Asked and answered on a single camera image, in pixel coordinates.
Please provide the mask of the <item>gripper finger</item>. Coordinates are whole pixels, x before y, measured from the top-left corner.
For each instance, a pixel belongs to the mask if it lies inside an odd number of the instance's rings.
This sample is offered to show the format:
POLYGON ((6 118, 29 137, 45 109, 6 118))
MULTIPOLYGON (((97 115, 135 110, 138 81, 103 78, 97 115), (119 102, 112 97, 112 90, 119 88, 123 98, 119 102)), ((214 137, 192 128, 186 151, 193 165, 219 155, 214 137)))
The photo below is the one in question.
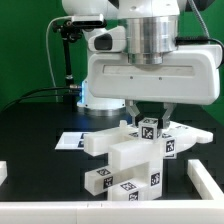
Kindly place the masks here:
POLYGON ((138 126, 138 123, 144 118, 143 114, 137 107, 137 104, 133 100, 126 100, 125 106, 127 112, 130 114, 132 118, 132 125, 134 127, 138 126))
POLYGON ((175 103, 164 103, 164 114, 158 119, 158 128, 167 129, 170 125, 170 117, 176 108, 175 103))

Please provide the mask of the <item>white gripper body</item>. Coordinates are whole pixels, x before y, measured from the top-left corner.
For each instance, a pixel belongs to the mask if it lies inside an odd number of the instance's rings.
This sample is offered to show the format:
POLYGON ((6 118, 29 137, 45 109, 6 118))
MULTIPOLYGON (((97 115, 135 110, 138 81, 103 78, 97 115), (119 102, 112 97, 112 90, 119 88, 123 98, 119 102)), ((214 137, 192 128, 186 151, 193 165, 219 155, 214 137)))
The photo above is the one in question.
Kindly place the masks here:
POLYGON ((122 53, 98 53, 88 62, 92 95, 136 101, 209 105, 220 93, 222 48, 185 45, 160 65, 131 65, 122 53))

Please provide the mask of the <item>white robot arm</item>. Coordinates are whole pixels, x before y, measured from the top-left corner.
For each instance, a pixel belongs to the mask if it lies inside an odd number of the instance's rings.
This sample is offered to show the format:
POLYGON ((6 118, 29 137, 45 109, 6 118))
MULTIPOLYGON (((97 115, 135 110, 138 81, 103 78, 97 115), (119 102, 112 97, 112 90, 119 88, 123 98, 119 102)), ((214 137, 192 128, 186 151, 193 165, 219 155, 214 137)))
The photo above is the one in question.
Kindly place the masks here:
POLYGON ((162 102, 166 127, 177 103, 210 105, 219 96, 224 46, 209 37, 180 37, 178 19, 197 18, 215 0, 62 0, 88 43, 88 73, 78 106, 97 115, 135 101, 162 102))

